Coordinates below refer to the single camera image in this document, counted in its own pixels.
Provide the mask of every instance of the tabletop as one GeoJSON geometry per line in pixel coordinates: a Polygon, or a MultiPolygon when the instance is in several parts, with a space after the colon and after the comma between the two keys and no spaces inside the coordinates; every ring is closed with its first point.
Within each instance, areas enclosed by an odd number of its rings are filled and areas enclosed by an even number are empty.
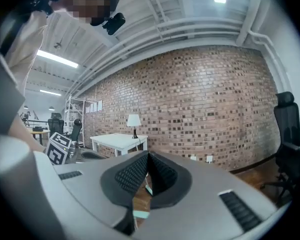
{"type": "Polygon", "coordinates": [[[29,129],[29,128],[28,128],[28,130],[29,130],[29,132],[30,132],[31,134],[47,134],[47,133],[50,133],[49,130],[33,131],[33,130],[29,129]]]}
{"type": "Polygon", "coordinates": [[[138,135],[138,138],[132,137],[132,134],[113,133],[100,136],[92,136],[90,137],[90,139],[101,145],[113,147],[114,149],[120,150],[137,143],[143,143],[148,138],[147,135],[138,135]]]}

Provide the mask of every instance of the white lampshade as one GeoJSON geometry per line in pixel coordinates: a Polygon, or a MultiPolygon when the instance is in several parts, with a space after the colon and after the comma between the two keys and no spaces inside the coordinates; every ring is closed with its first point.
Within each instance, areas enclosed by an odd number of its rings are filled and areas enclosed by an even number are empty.
{"type": "Polygon", "coordinates": [[[138,114],[130,114],[126,126],[140,126],[140,118],[138,114]]]}

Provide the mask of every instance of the white ceiling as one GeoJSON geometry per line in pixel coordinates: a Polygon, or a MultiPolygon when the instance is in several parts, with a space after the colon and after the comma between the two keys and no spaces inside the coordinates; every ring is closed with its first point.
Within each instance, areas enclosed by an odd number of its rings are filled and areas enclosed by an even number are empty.
{"type": "Polygon", "coordinates": [[[146,57],[178,47],[236,44],[253,0],[120,0],[117,13],[126,23],[110,36],[66,13],[48,18],[41,49],[79,64],[72,68],[37,56],[26,89],[79,95],[88,87],[146,57]]]}

